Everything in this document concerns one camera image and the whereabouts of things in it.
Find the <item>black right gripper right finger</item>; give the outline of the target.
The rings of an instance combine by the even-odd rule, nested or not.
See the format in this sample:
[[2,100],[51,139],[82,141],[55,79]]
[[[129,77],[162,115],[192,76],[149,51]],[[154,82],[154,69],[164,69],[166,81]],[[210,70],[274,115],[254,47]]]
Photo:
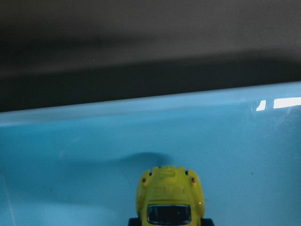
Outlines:
[[201,225],[202,226],[214,226],[214,222],[210,218],[202,218],[201,219]]

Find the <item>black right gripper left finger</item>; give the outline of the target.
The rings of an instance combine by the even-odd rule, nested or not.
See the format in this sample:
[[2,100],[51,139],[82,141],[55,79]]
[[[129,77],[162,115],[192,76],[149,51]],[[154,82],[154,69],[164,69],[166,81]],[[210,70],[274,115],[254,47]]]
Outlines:
[[141,221],[139,218],[130,218],[128,221],[128,226],[141,226]]

